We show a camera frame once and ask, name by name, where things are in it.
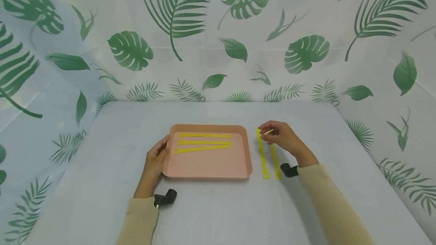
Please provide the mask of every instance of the forearm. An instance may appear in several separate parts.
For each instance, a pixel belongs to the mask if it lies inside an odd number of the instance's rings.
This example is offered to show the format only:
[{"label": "forearm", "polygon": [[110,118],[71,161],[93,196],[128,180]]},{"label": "forearm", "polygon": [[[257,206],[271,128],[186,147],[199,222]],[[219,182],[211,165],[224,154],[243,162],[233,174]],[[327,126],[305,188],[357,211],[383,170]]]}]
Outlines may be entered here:
[{"label": "forearm", "polygon": [[131,199],[115,245],[150,245],[158,213],[154,197]]},{"label": "forearm", "polygon": [[375,244],[359,216],[335,187],[322,165],[298,167],[298,174],[330,245]]}]

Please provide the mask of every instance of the yellow strap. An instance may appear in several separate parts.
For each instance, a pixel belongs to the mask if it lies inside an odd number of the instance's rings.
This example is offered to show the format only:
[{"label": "yellow strap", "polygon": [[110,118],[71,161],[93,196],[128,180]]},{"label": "yellow strap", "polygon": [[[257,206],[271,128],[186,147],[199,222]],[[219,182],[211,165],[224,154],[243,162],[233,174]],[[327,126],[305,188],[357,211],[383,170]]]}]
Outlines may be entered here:
[{"label": "yellow strap", "polygon": [[256,134],[257,134],[257,141],[259,143],[260,160],[262,162],[262,177],[263,179],[269,179],[269,173],[268,170],[266,169],[265,156],[263,154],[262,139],[260,139],[259,129],[256,129]]},{"label": "yellow strap", "polygon": [[191,152],[191,151],[199,151],[199,150],[218,150],[218,149],[228,149],[230,148],[230,145],[222,145],[222,146],[210,146],[210,147],[195,147],[191,149],[175,149],[175,154],[180,154],[184,152]]},{"label": "yellow strap", "polygon": [[184,141],[177,140],[177,145],[230,145],[229,141]]},{"label": "yellow strap", "polygon": [[274,148],[274,145],[271,145],[271,155],[272,155],[272,161],[274,162],[274,170],[276,173],[276,180],[280,180],[282,178],[282,173],[279,170],[279,163],[277,161],[276,150]]},{"label": "yellow strap", "polygon": [[179,137],[185,136],[232,138],[230,134],[179,133]]}]

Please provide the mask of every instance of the pink tray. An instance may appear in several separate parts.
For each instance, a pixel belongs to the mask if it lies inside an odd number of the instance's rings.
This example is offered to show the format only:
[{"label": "pink tray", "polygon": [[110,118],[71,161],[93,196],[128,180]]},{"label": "pink tray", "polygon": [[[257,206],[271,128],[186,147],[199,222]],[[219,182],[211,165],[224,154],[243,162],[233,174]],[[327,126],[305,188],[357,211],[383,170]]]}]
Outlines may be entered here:
[{"label": "pink tray", "polygon": [[[229,134],[232,138],[179,137],[180,133]],[[248,178],[252,171],[247,131],[235,125],[176,124],[170,129],[169,159],[163,165],[163,173],[171,178]],[[177,148],[206,147],[206,145],[177,145],[185,141],[230,141],[230,148],[200,150],[175,154]]]}]

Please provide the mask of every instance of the white tablecloth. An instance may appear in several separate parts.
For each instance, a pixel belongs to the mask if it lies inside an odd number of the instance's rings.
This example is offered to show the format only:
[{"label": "white tablecloth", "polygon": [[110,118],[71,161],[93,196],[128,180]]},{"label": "white tablecloth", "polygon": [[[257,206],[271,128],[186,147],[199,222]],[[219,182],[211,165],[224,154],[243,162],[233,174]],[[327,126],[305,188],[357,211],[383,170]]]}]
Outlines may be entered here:
[{"label": "white tablecloth", "polygon": [[[253,173],[245,181],[163,179],[156,193],[173,188],[178,196],[160,210],[154,245],[325,244],[298,177],[276,180],[267,153],[271,178],[262,179],[255,128],[269,119],[287,122],[315,153],[376,244],[431,245],[336,109],[311,102],[105,105],[26,245],[114,244],[146,152],[174,124],[244,126]],[[276,153],[279,164],[295,165],[280,148]]]}]

